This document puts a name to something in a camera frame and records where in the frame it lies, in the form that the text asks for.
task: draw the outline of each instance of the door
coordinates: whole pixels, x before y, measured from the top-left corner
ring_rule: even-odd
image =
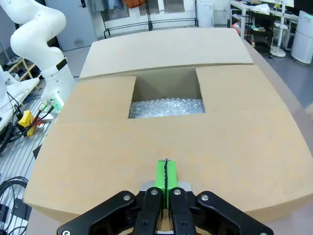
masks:
[[[67,24],[57,36],[63,51],[88,47],[95,41],[87,0],[45,0],[48,7],[57,9],[65,15]]]

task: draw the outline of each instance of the white stand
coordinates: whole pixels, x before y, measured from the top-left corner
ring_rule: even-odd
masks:
[[[283,27],[285,22],[285,11],[286,11],[286,2],[287,0],[283,0],[282,4],[282,17],[280,18],[280,26],[279,26],[279,37],[277,47],[272,46],[270,49],[270,53],[274,56],[285,57],[286,53],[280,48],[283,38]]]

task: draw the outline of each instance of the stand base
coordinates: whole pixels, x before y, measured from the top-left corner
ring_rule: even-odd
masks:
[[[281,50],[281,48],[279,48],[277,51],[277,47],[271,47],[270,53],[274,56],[277,56],[277,57],[285,57],[286,56],[286,53],[283,50]]]

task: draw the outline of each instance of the desk leg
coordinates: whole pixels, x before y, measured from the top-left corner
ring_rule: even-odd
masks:
[[[245,31],[246,31],[246,9],[244,8],[241,14],[241,34],[240,37],[245,39]]]

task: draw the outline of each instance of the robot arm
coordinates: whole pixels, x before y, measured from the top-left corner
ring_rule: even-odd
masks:
[[[0,0],[0,6],[13,22],[22,24],[11,37],[11,48],[41,70],[46,80],[42,100],[57,96],[63,104],[75,81],[61,50],[49,47],[47,42],[65,28],[64,14],[35,0]]]

